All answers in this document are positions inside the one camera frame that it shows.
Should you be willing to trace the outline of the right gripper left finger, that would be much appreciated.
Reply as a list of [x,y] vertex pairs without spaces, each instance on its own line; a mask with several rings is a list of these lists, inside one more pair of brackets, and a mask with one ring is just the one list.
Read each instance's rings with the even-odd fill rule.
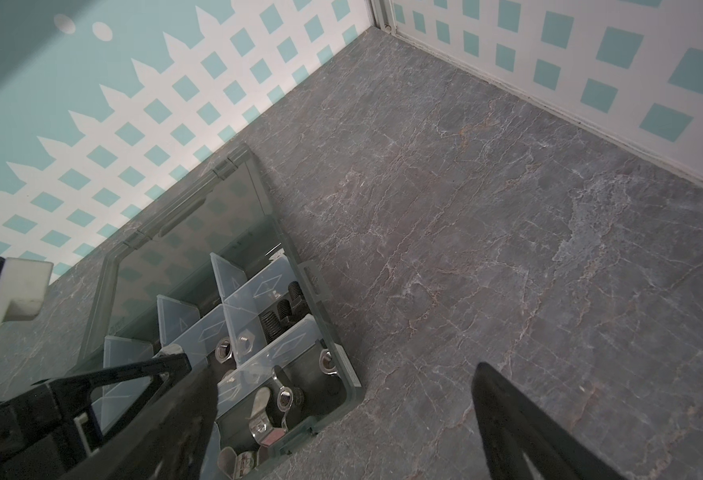
[[179,384],[65,479],[198,479],[216,414],[213,370],[195,366]]

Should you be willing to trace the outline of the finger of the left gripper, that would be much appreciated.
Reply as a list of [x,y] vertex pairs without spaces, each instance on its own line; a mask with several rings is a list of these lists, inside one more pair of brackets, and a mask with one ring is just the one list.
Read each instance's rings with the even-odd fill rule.
[[[46,380],[37,392],[53,402],[57,414],[54,421],[66,432],[74,432],[84,447],[100,447],[121,432],[145,406],[155,402],[191,372],[187,356],[171,354],[125,366]],[[103,432],[92,407],[92,392],[105,386],[147,379],[149,384],[127,410]]]

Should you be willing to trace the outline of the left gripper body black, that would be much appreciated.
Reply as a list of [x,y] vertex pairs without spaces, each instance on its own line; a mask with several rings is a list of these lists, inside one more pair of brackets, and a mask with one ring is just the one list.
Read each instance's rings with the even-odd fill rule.
[[0,258],[0,402],[77,364],[96,275],[51,274],[46,261]]

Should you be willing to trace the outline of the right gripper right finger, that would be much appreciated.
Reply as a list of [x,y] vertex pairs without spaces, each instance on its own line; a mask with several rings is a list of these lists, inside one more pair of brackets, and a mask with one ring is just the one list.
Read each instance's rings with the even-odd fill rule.
[[493,479],[621,479],[491,364],[481,362],[471,382],[473,407]]

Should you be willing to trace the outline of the grey transparent organizer box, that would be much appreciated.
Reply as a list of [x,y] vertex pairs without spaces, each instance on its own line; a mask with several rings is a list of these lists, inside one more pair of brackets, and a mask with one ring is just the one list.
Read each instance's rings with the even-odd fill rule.
[[[310,314],[268,343],[258,319],[298,281]],[[167,208],[107,253],[77,372],[184,353],[217,378],[217,414],[201,475],[262,479],[361,401],[363,386],[325,309],[329,290],[300,259],[246,145],[220,158]],[[339,376],[320,372],[328,349]],[[301,422],[270,447],[248,420],[281,367],[305,394]]]

